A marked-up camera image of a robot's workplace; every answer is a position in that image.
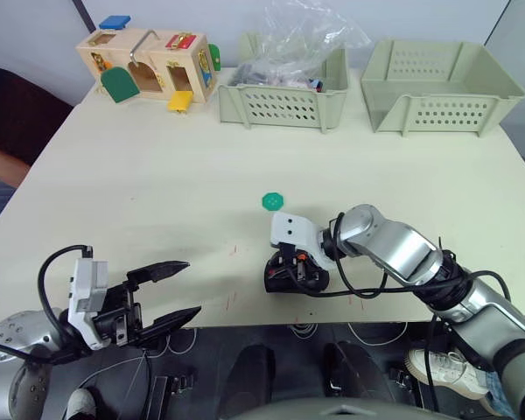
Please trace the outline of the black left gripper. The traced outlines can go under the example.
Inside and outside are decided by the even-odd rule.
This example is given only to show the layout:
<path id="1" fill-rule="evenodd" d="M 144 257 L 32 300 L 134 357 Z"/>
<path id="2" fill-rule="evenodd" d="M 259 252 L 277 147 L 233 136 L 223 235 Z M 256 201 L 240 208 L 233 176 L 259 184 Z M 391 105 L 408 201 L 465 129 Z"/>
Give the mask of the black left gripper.
<path id="1" fill-rule="evenodd" d="M 156 347 L 161 339 L 190 322 L 201 311 L 200 306 L 171 312 L 142 329 L 141 305 L 134 299 L 139 284 L 156 283 L 189 266 L 189 262 L 165 261 L 129 271 L 125 281 L 107 289 L 102 307 L 93 318 L 100 337 L 110 339 L 118 347 Z"/>

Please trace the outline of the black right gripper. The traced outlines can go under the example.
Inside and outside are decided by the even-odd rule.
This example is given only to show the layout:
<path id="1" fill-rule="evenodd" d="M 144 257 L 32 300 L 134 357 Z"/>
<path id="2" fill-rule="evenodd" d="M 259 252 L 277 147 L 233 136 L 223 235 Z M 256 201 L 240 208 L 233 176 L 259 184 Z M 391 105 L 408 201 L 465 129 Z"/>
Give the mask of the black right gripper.
<path id="1" fill-rule="evenodd" d="M 320 293 L 330 277 L 314 259 L 295 245 L 279 242 L 264 268 L 264 287 L 268 293 Z"/>

